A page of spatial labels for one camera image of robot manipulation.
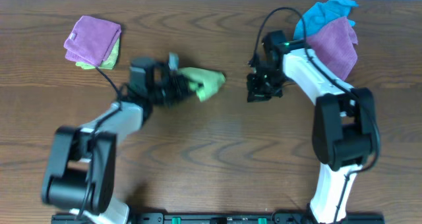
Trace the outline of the green microfiber cloth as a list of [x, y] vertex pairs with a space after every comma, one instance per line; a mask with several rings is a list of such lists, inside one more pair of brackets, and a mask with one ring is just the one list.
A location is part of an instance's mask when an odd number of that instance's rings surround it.
[[196, 93], [200, 102], [210, 99], [226, 82], [222, 72], [212, 70], [185, 67], [178, 73], [189, 79], [190, 90]]

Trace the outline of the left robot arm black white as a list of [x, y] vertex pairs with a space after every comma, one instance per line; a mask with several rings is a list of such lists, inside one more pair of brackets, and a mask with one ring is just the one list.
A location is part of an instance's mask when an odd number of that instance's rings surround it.
[[42, 184], [42, 202], [69, 210], [69, 223], [129, 221], [129, 206], [113, 195], [117, 146], [139, 131], [155, 105], [173, 105], [193, 95], [178, 71], [179, 57], [131, 61], [129, 81], [113, 85], [116, 99], [89, 123], [61, 126], [53, 138]]

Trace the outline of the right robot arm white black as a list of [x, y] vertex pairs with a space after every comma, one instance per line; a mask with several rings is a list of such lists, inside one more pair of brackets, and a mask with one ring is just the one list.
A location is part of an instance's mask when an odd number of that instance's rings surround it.
[[279, 30], [262, 39], [265, 60], [253, 55], [247, 77], [247, 100], [282, 97], [287, 82], [296, 83], [314, 105], [312, 145], [320, 162], [315, 194], [304, 213], [278, 213], [275, 223], [384, 223], [381, 214], [346, 212], [358, 173], [378, 155], [380, 138], [375, 102], [367, 88], [339, 79], [305, 40], [286, 39]]

